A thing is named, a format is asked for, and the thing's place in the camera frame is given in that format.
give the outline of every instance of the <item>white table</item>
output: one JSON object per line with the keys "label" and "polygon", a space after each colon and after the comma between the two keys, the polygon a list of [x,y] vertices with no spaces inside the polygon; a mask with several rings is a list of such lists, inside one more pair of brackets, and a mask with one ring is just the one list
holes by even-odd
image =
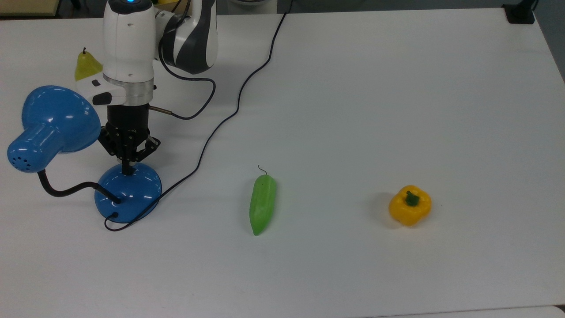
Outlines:
{"label": "white table", "polygon": [[[263,63],[280,16],[220,16],[212,104],[145,163],[166,188]],[[0,148],[37,86],[73,87],[102,58],[102,21],[0,22]],[[153,105],[191,114],[207,83],[155,64]],[[105,122],[105,110],[99,109]],[[110,233],[91,191],[57,199],[0,160],[0,308],[6,317],[365,317],[565,303],[565,85],[537,24],[502,9],[289,15],[200,171],[135,226]],[[99,144],[47,168],[65,188],[116,164]],[[254,237],[257,164],[277,180]],[[434,208],[387,214],[406,184]]]}

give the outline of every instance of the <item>toy vegetable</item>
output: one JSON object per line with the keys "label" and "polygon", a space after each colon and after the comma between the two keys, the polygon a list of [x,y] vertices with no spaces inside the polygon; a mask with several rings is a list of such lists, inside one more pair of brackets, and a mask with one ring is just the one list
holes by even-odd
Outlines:
{"label": "toy vegetable", "polygon": [[412,226],[429,214],[432,199],[417,186],[406,186],[389,204],[390,216],[405,226]]}
{"label": "toy vegetable", "polygon": [[249,205],[249,221],[255,236],[263,232],[273,216],[276,189],[275,180],[266,171],[264,175],[255,180]]}

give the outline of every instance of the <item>black cable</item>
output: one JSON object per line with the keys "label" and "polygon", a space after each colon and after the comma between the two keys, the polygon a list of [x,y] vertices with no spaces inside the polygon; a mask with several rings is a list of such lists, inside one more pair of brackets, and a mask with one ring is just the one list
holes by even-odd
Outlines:
{"label": "black cable", "polygon": [[159,60],[161,61],[161,65],[163,65],[163,67],[165,68],[165,70],[167,70],[167,72],[169,74],[171,74],[172,76],[181,79],[181,80],[187,80],[187,81],[209,81],[210,83],[212,83],[212,92],[210,93],[210,96],[208,97],[208,100],[204,103],[204,105],[202,105],[202,107],[192,116],[188,116],[188,117],[183,117],[180,115],[177,115],[173,112],[171,112],[170,114],[178,119],[182,119],[184,121],[188,121],[190,119],[193,119],[194,117],[200,115],[200,113],[206,108],[206,106],[208,106],[208,104],[210,103],[210,101],[212,100],[212,98],[214,97],[214,93],[216,92],[216,82],[213,79],[209,79],[209,78],[186,78],[184,76],[180,76],[176,73],[174,73],[173,71],[171,71],[171,69],[167,66],[167,64],[165,64],[165,60],[163,59],[163,38],[161,38],[161,40],[159,41],[159,46],[157,48],[157,52],[159,53]]}
{"label": "black cable", "polygon": [[190,0],[188,0],[186,2],[186,6],[184,7],[184,12],[182,13],[182,17],[181,19],[177,22],[176,27],[178,28],[183,22],[184,19],[186,19],[186,16],[188,15],[188,9],[190,8]]}
{"label": "black cable", "polygon": [[177,9],[177,7],[180,5],[181,2],[182,0],[177,1],[177,4],[173,7],[173,10],[171,10],[172,13],[175,13],[175,10]]}
{"label": "black cable", "polygon": [[80,190],[85,189],[85,188],[92,188],[92,189],[95,189],[96,191],[100,192],[101,194],[105,195],[106,197],[108,197],[108,199],[110,199],[115,204],[121,203],[121,200],[118,199],[118,197],[116,197],[115,195],[110,193],[110,191],[106,190],[104,187],[102,187],[100,184],[98,184],[96,182],[82,182],[82,183],[77,184],[74,187],[69,188],[69,189],[66,189],[66,190],[63,190],[63,191],[58,191],[58,190],[53,189],[53,187],[49,183],[49,180],[47,179],[47,174],[45,173],[45,169],[39,171],[37,173],[37,175],[39,176],[39,181],[41,182],[43,189],[45,189],[45,192],[47,192],[48,194],[50,194],[52,196],[64,197],[64,196],[72,195],[75,192],[80,191]]}
{"label": "black cable", "polygon": [[112,229],[110,227],[108,227],[108,220],[113,218],[113,217],[117,217],[118,213],[114,212],[112,215],[110,215],[109,217],[107,217],[104,220],[104,227],[106,227],[107,230],[109,231],[113,231],[113,232],[117,232],[117,231],[121,231],[124,230],[128,227],[130,227],[132,224],[134,224],[136,221],[138,221],[141,216],[143,216],[151,207],[153,207],[157,202],[159,202],[164,196],[166,196],[169,192],[171,192],[174,188],[176,188],[178,185],[180,185],[182,182],[184,182],[185,180],[187,180],[188,178],[190,178],[194,173],[196,173],[196,171],[198,171],[198,168],[200,168],[200,163],[202,162],[202,157],[204,156],[204,152],[206,151],[206,147],[208,146],[208,143],[210,142],[210,139],[212,139],[212,137],[214,136],[214,134],[216,133],[216,131],[228,120],[230,120],[232,117],[234,117],[239,111],[240,111],[240,102],[241,102],[241,94],[245,88],[245,85],[247,84],[247,82],[253,77],[253,75],[255,75],[257,72],[259,72],[260,70],[262,70],[267,64],[269,64],[269,62],[271,61],[271,57],[273,55],[273,48],[275,46],[275,40],[277,38],[277,35],[279,34],[279,30],[281,28],[281,25],[283,24],[283,21],[287,15],[288,12],[290,12],[290,9],[292,8],[292,3],[293,0],[290,1],[290,7],[288,9],[287,12],[285,12],[282,15],[282,18],[279,22],[279,25],[277,26],[277,30],[275,31],[275,35],[273,36],[273,40],[271,41],[271,48],[269,50],[269,57],[267,58],[267,60],[261,65],[259,66],[255,71],[253,71],[244,81],[243,85],[240,88],[240,92],[237,95],[237,104],[236,104],[236,111],[234,111],[230,116],[227,116],[222,122],[220,122],[218,124],[218,126],[216,126],[216,128],[214,129],[214,131],[210,134],[210,136],[208,137],[208,139],[206,140],[206,142],[204,143],[204,147],[202,147],[202,152],[200,153],[200,157],[198,158],[198,163],[196,164],[196,168],[194,168],[194,170],[189,173],[187,176],[185,176],[184,178],[180,179],[179,181],[177,181],[175,184],[173,184],[171,187],[169,187],[165,192],[163,192],[159,197],[157,197],[155,200],[153,200],[153,202],[151,202],[145,209],[143,209],[143,211],[141,211],[141,213],[139,213],[135,218],[133,218],[133,220],[129,223],[127,223],[126,225],[118,228],[118,229]]}

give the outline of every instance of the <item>lamp base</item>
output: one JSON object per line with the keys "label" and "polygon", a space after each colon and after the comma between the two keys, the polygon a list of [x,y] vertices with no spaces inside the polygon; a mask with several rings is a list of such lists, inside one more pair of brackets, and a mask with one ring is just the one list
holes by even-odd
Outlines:
{"label": "lamp base", "polygon": [[[114,212],[118,213],[118,216],[110,219],[112,222],[130,223],[161,195],[161,179],[155,170],[140,163],[132,168],[135,169],[132,175],[124,175],[121,173],[121,165],[116,165],[106,171],[98,181],[102,187],[121,200],[120,204],[115,204],[99,192],[94,194],[96,207],[103,217],[107,218]],[[156,205],[157,203],[139,220],[149,214]]]}

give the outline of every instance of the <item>gray floor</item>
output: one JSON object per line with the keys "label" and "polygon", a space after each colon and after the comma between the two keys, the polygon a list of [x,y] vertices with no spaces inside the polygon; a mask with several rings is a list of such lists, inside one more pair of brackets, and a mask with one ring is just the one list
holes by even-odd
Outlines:
{"label": "gray floor", "polygon": [[[227,14],[227,1],[218,0],[218,14]],[[290,0],[278,0],[279,12]],[[74,10],[70,0],[62,0],[61,18],[102,17],[106,0],[80,0],[83,8]],[[292,13],[330,11],[425,10],[447,8],[500,8],[519,0],[294,0]],[[565,0],[540,0],[536,18],[544,32],[561,76],[565,79]]]}

